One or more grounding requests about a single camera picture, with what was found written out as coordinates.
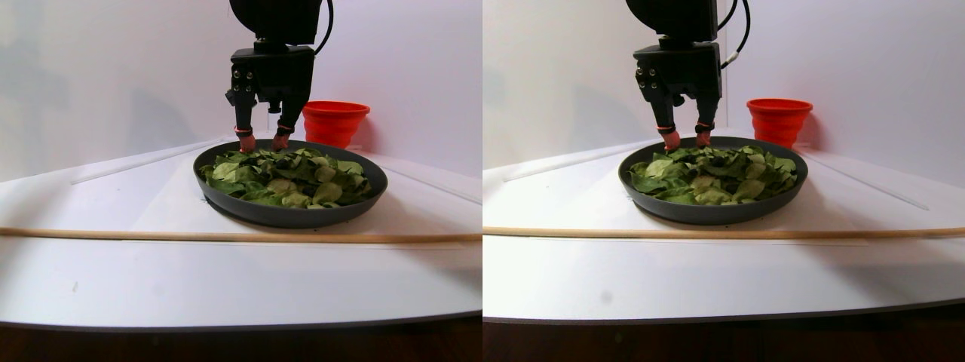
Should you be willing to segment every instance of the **white wall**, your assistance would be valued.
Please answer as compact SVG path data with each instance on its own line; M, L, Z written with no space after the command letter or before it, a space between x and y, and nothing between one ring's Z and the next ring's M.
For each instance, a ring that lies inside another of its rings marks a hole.
M768 0L751 13L727 69L731 126L752 128L748 99L800 98L814 104L802 140L965 186L965 2Z
M252 38L228 1L0 1L0 181L231 135Z
M335 0L334 6L312 98L372 108L353 144L478 178L482 1ZM317 42L328 21L322 7Z
M480 3L336 0L313 98L370 105L374 152L478 177ZM253 40L228 0L0 0L0 181L231 136Z
M721 3L723 19L730 1ZM659 138L633 59L658 37L624 1L487 1L482 13L487 168ZM696 102L675 120L693 132Z

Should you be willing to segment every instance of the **white tabletop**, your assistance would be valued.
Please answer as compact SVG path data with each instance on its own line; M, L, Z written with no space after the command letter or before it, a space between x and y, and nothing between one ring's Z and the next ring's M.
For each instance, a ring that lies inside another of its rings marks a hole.
M733 130L715 135L746 136ZM651 230L893 230L965 225L965 190L817 151L789 205L760 220L700 227L648 216L617 177L644 144L483 173L483 224ZM567 165L573 159L596 160ZM927 205L916 208L821 163ZM533 170L553 169L529 175ZM485 237L483 317L633 323L836 314L965 298L965 239L614 240Z
M225 217L191 172L198 145L0 183L0 225L117 231L479 233L481 181L386 156L368 213L286 231ZM482 245L258 244L0 237L0 323L73 328L367 324L478 314Z

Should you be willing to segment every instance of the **brown floor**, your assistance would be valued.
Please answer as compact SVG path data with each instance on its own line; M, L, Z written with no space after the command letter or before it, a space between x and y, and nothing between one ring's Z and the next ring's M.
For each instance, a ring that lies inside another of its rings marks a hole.
M965 361L965 304L798 320L631 326L480 318L292 331L0 327L0 361Z
M479 317L381 327L91 333L0 327L0 361L482 361Z
M486 361L965 361L965 305L673 325L485 323Z

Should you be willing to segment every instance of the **leafy greens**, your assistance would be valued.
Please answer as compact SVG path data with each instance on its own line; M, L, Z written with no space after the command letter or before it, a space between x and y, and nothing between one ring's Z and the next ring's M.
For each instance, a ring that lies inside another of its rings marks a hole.
M797 183L797 165L757 146L654 153L630 167L633 187L685 205L738 205L774 197Z
M358 204L372 196L362 165L315 149L293 153L228 151L199 171L208 186L261 205L331 209Z

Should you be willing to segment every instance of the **black cable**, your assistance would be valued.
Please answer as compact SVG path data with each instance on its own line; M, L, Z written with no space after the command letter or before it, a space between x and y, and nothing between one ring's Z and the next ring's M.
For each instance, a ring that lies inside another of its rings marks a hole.
M315 55L318 55L321 49L328 42L328 36L332 35L332 23L335 20L335 9L332 7L332 0L326 0L326 2L328 3L328 29L325 30L325 38L321 39L321 44L318 46L318 49L315 49Z
M721 21L721 24L717 25L717 30L724 29L724 25L727 25L727 22L731 21L731 16L733 16L733 11L735 10L737 10L737 0L733 0L731 3L731 11L727 13L727 17L724 18L724 21Z
M751 8L747 6L747 0L743 0L743 3L744 15L747 16L747 26L744 27L744 39L740 40L740 45L737 46L737 51L735 51L734 54L740 53L741 50L744 50L744 44L747 43L747 37L751 35ZM730 62L724 62L724 64L721 65L721 69L726 68L728 64L730 64Z

